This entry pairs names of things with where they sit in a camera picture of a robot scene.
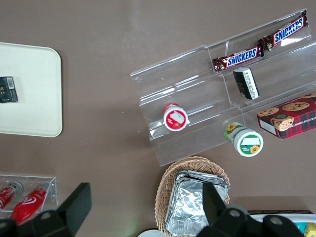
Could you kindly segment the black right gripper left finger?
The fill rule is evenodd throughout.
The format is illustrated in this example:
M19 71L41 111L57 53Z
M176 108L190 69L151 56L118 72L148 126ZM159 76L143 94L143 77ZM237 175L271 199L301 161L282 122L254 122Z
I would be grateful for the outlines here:
M90 183L80 183L58 207L57 212L70 235L76 235L91 209Z

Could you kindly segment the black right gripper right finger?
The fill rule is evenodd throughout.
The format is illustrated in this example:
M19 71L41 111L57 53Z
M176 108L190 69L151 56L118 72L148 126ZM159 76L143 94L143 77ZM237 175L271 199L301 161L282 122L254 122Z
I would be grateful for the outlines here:
M209 226L213 226L227 206L212 183L203 184L202 196L205 216Z

